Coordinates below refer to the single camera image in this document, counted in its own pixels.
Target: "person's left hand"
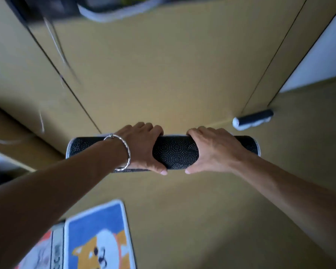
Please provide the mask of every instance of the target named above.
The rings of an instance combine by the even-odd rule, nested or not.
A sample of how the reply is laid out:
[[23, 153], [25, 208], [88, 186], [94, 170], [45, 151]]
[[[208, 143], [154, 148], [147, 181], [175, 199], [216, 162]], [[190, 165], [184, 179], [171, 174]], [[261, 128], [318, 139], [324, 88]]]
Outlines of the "person's left hand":
[[138, 122], [134, 126], [127, 125], [118, 130], [116, 135], [123, 138], [131, 151], [130, 169], [148, 169], [162, 175], [167, 174], [167, 168], [153, 158], [152, 151], [159, 135], [163, 135], [161, 126]]

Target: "anti-slip dotted backing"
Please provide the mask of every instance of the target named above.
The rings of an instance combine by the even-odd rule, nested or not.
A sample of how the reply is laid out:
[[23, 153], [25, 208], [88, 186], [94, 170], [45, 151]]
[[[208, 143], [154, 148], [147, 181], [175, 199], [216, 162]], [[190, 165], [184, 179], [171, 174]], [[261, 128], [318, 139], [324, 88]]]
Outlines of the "anti-slip dotted backing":
[[[256, 141], [249, 136], [235, 136], [249, 151], [260, 155]], [[66, 158], [76, 155], [105, 137], [79, 137], [70, 141], [67, 146]], [[163, 163], [168, 170], [185, 169], [195, 163], [199, 150], [191, 136], [159, 136], [153, 147], [153, 157]], [[142, 169], [126, 169], [119, 172], [147, 171]]]

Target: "silver bracelet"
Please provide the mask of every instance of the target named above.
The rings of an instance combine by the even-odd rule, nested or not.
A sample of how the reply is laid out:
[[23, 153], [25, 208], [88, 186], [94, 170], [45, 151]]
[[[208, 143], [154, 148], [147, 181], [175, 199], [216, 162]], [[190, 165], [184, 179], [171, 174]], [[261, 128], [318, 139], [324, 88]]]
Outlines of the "silver bracelet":
[[126, 170], [127, 167], [128, 167], [128, 166], [130, 165], [130, 163], [131, 163], [131, 151], [130, 151], [130, 149], [129, 149], [129, 147], [128, 147], [128, 144], [126, 143], [126, 141], [125, 141], [124, 139], [122, 139], [122, 138], [121, 138], [120, 136], [118, 136], [118, 135], [115, 135], [115, 134], [109, 134], [109, 135], [108, 135], [106, 138], [104, 138], [103, 140], [105, 140], [105, 139], [113, 139], [114, 137], [120, 139], [120, 140], [123, 142], [123, 144], [125, 145], [126, 149], [127, 149], [127, 153], [128, 153], [128, 162], [127, 162], [126, 166], [124, 166], [124, 167], [122, 167], [122, 168], [116, 168], [116, 169], [115, 169], [116, 171], [123, 171], [123, 170]]

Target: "forearm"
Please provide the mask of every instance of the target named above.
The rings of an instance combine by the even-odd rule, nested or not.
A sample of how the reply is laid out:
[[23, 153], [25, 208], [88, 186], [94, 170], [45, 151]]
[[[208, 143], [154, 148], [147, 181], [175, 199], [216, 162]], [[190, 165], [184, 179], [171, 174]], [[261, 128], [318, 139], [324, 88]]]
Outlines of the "forearm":
[[126, 160], [121, 141], [106, 140], [0, 186], [0, 268], [15, 266], [63, 213]]
[[336, 260], [336, 194], [253, 154], [234, 172], [291, 218]]

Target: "person's right hand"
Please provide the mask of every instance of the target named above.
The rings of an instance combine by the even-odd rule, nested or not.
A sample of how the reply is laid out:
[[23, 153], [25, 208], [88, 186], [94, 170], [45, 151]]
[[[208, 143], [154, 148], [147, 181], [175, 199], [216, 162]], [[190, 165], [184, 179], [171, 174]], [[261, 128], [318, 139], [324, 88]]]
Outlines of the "person's right hand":
[[186, 168], [187, 174], [201, 171], [233, 172], [251, 154], [223, 128], [200, 126], [189, 129], [187, 135], [193, 138], [199, 149], [199, 158]]

